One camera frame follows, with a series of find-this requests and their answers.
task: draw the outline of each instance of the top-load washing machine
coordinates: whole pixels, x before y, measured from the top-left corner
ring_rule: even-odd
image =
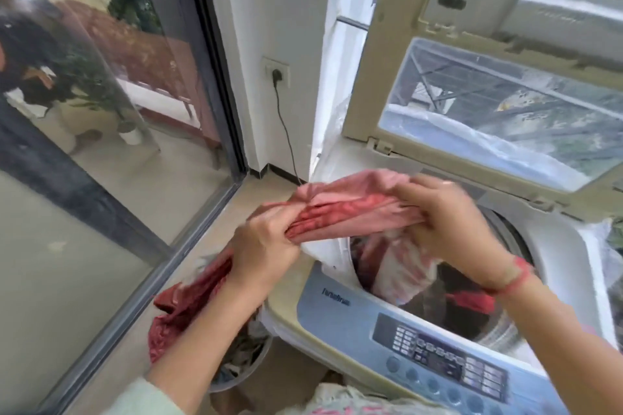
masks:
[[[460,183],[502,243],[615,345],[595,228],[623,212],[622,66],[623,0],[378,0],[341,135],[313,181],[388,168]],[[305,251],[334,261],[357,239]],[[390,396],[464,414],[567,413],[502,309],[446,299],[470,283],[443,266],[399,308],[305,255],[262,320]]]

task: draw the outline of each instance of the light green sleeve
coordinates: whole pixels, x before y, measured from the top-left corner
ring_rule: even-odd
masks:
[[[102,415],[184,415],[184,412],[160,389],[139,378]]]

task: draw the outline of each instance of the pink towel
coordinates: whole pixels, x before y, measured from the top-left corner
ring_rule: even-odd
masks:
[[[300,186],[287,202],[259,207],[251,217],[288,203],[307,207],[286,232],[293,243],[320,239],[374,235],[362,258],[362,272],[372,292],[396,305],[408,302],[436,277],[437,260],[406,236],[404,227],[423,220],[417,207],[405,205],[389,192],[409,176],[389,170],[367,170],[330,184]],[[218,291],[231,270],[230,243],[190,285],[173,285],[154,300],[166,314],[152,323],[148,339],[155,362]]]

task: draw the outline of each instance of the power cord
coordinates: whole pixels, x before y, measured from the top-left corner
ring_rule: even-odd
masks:
[[[288,128],[285,127],[284,118],[281,116],[281,102],[279,101],[279,90],[277,90],[276,85],[277,82],[284,80],[284,75],[279,71],[279,69],[273,69],[272,72],[273,77],[273,87],[275,88],[276,95],[276,112],[279,115],[279,120],[281,120],[281,124],[284,126],[285,137],[288,140],[288,146],[290,147],[290,157],[292,158],[292,167],[294,168],[294,175],[297,178],[299,185],[303,185],[299,178],[299,173],[297,172],[297,164],[294,162],[294,152],[292,151],[292,143],[290,143],[290,135],[288,134]]]

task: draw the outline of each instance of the washing machine lid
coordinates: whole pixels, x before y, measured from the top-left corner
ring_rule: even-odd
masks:
[[[623,0],[378,0],[342,134],[584,221],[623,215]]]

